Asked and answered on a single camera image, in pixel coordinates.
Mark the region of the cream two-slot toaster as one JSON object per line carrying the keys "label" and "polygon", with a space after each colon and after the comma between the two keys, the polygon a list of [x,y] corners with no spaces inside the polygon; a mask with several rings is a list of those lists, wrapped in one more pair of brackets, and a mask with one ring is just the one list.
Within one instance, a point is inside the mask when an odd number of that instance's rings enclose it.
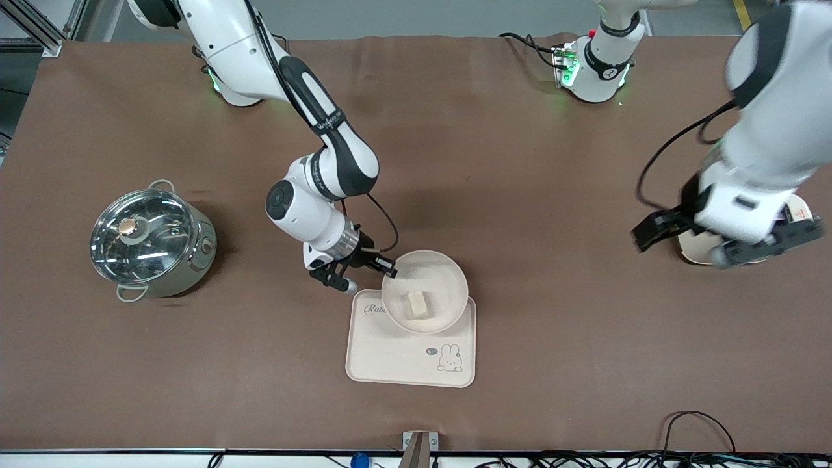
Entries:
{"label": "cream two-slot toaster", "polygon": [[[775,226],[802,221],[816,222],[820,221],[820,217],[814,216],[803,198],[793,194],[776,219]],[[694,234],[692,231],[687,231],[677,238],[677,242],[684,260],[695,265],[713,266],[711,251],[728,243],[728,240],[710,232]]]}

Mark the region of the steel pot with glass lid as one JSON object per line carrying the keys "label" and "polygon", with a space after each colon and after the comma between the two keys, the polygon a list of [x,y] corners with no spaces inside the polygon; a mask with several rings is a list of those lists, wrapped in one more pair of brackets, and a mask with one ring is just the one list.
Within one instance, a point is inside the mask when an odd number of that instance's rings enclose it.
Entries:
{"label": "steel pot with glass lid", "polygon": [[166,179],[159,179],[150,183],[147,189],[169,190],[181,198],[190,208],[194,222],[194,233],[190,245],[172,272],[163,274],[142,285],[123,285],[112,282],[116,286],[116,296],[125,303],[135,303],[146,297],[170,297],[189,291],[204,278],[210,270],[218,249],[216,228],[213,222],[205,216],[195,205],[185,201],[175,189],[174,184]]}

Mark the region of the cream rabbit print tray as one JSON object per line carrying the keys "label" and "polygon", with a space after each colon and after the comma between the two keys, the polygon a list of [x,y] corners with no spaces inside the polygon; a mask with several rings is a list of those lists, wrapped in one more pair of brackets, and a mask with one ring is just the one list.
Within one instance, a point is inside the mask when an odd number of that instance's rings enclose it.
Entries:
{"label": "cream rabbit print tray", "polygon": [[418,335],[393,322],[379,290],[353,298],[344,364],[357,382],[466,388],[476,376],[476,304],[436,335]]}

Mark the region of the glass pot lid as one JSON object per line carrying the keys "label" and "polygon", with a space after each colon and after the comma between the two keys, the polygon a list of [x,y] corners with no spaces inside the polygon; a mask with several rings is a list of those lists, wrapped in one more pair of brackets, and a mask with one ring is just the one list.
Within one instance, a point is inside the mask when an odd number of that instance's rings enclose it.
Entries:
{"label": "glass pot lid", "polygon": [[169,190],[134,190],[116,199],[93,223],[90,255],[98,275],[142,285],[172,272],[194,233],[188,205]]}

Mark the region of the round cream plate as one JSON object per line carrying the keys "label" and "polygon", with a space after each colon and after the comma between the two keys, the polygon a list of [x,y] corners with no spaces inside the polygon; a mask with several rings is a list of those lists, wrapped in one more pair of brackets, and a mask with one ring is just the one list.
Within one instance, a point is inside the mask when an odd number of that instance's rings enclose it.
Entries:
{"label": "round cream plate", "polygon": [[[469,282],[452,258],[440,252],[421,250],[401,255],[395,276],[382,281],[382,302],[393,322],[404,331],[419,335],[445,332],[457,323],[469,302]],[[428,320],[412,320],[407,295],[425,291]]]}

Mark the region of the aluminium frame profile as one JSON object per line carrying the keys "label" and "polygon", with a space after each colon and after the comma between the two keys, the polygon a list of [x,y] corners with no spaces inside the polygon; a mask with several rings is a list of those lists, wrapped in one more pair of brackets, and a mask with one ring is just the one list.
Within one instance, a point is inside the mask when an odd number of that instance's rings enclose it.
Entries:
{"label": "aluminium frame profile", "polygon": [[58,57],[77,39],[91,0],[0,0],[0,53]]}

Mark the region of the grey metal bracket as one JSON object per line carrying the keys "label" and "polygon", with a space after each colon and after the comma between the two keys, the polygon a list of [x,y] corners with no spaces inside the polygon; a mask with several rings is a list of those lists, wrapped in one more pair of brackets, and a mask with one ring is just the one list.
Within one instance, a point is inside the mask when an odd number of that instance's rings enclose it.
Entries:
{"label": "grey metal bracket", "polygon": [[403,432],[403,454],[398,468],[439,468],[439,432]]}

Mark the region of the brown table cover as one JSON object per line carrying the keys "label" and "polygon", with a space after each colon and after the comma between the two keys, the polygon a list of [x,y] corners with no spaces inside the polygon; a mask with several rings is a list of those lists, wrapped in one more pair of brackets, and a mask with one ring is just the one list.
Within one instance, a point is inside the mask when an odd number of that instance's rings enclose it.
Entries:
{"label": "brown table cover", "polygon": [[[478,305],[463,389],[354,382],[350,296],[304,270],[270,187],[320,142],[235,109],[189,44],[69,42],[0,169],[0,449],[647,450],[703,411],[741,451],[832,452],[832,232],[760,265],[636,251],[637,175],[725,103],[732,38],[648,38],[618,101],[556,91],[496,38],[295,41],[380,160],[397,254],[454,258]],[[92,228],[159,179],[216,228],[181,295],[125,303]]]}

